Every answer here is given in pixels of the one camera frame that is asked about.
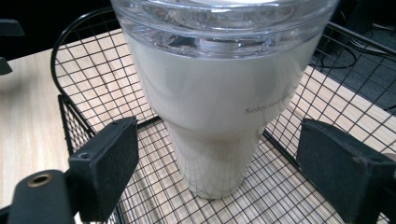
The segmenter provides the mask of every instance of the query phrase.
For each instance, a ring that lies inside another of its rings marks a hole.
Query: clear plastic lid
[[[243,57],[321,33],[337,0],[112,0],[123,31],[181,55]]]

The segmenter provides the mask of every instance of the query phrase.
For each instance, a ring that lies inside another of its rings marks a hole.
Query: cup bottom
[[[189,190],[206,199],[223,198],[241,185],[262,129],[202,136],[165,122],[179,171]]]

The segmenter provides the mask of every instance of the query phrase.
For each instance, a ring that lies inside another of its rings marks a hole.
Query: black plastic bracket
[[[376,223],[380,213],[395,221],[396,162],[352,135],[304,119],[297,162],[348,223]]]
[[[136,127],[135,117],[113,121],[70,156],[66,173],[24,178],[0,223],[74,223],[76,212],[82,221],[107,221],[139,161]]]
[[[0,19],[0,35],[20,36],[24,35],[22,27],[18,21],[10,19]],[[0,57],[0,76],[11,73],[12,69],[7,60]]]

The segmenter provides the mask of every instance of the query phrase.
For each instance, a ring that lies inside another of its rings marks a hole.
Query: black wire basket
[[[140,162],[108,222],[344,223],[298,169],[301,121],[330,123],[382,153],[396,153],[395,59],[394,50],[330,23],[289,107],[267,125],[242,186],[212,201],[182,181],[111,8],[82,16],[63,32],[51,72],[62,93],[70,154],[113,120],[139,120]],[[378,220],[388,222],[383,215]]]

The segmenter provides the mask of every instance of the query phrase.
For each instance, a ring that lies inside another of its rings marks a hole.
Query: wooden table
[[[0,76],[0,206],[11,204],[20,180],[47,169],[67,170],[67,150],[50,50],[9,62]]]

